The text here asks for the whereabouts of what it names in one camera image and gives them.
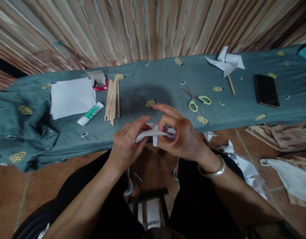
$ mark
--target bracelet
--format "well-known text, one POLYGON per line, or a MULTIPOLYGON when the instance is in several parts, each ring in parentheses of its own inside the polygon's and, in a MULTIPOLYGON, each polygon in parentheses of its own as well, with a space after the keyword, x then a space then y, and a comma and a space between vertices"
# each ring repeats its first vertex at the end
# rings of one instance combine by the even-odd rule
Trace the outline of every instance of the bracelet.
POLYGON ((226 166, 225 161, 224 161, 224 159, 222 159, 221 156, 219 156, 219 155, 217 155, 217 156, 218 156, 218 157, 220 158, 220 160, 221 160, 221 166, 220 166, 220 168, 219 168, 216 172, 211 173, 211 174, 206 174, 206 173, 204 172, 204 170, 201 168, 200 165, 197 166, 197 168, 199 169, 199 172, 200 172, 200 174, 202 174, 202 176, 204 176, 204 177, 206 177, 206 178, 217 178, 217 177, 220 176, 222 173, 224 173, 224 171, 225 171, 225 166, 226 166))

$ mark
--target hand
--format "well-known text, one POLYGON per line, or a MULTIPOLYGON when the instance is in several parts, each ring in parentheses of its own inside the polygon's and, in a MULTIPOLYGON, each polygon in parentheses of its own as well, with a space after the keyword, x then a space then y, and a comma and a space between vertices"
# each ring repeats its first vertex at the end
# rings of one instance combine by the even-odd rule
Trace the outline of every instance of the hand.
POLYGON ((211 161, 210 158, 214 158, 216 162, 219 161, 219 158, 198 136, 191 121, 181 116, 176 109, 161 103, 153 105, 153 109, 165 114, 159 122, 160 131, 165 131, 166 125, 170 125, 176 131, 174 141, 169 141, 167 137, 160 136, 157 143, 159 148, 186 160, 196 161, 201 165, 205 164, 206 159, 211 161))
POLYGON ((148 137, 143 138, 138 143, 135 143, 135 139, 140 130, 151 129, 150 126, 145 124, 150 118, 150 116, 142 116, 133 123, 128 123, 114 134, 113 147, 108 162, 116 167, 120 173, 127 170, 142 153, 148 137))

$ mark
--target smartphone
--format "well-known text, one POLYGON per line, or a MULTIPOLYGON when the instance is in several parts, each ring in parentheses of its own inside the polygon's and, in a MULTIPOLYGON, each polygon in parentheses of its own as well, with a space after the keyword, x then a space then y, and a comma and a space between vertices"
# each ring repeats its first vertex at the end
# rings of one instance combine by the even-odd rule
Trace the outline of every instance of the smartphone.
POLYGON ((279 107, 279 101, 274 78, 264 75, 254 75, 257 102, 260 105, 279 107))

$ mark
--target black pants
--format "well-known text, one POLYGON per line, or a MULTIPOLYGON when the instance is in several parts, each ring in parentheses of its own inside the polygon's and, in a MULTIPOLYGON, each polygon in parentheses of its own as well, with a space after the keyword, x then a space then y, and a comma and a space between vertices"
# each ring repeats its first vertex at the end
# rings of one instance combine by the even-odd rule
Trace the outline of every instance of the black pants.
MULTIPOLYGON (((225 154, 220 155, 226 165, 244 179, 239 167, 225 154)), ((110 150, 73 173, 61 187, 54 200, 51 223, 99 172, 110 150)), ((180 190, 174 201, 168 226, 189 238, 245 238, 219 199, 210 179, 203 177, 197 163, 180 159, 178 177, 180 190)), ((123 198, 127 176, 123 174, 104 201, 92 238, 141 238, 144 228, 134 218, 123 198)))

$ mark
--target cardboard box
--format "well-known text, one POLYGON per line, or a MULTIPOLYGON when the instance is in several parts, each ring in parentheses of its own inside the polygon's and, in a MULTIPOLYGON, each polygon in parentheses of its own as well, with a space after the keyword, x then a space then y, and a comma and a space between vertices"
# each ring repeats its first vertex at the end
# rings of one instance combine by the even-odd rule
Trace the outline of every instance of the cardboard box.
POLYGON ((95 91, 102 91, 102 90, 107 90, 108 89, 108 83, 107 80, 103 74, 103 72, 100 71, 85 71, 88 76, 90 77, 91 80, 94 81, 93 84, 93 89, 95 91))

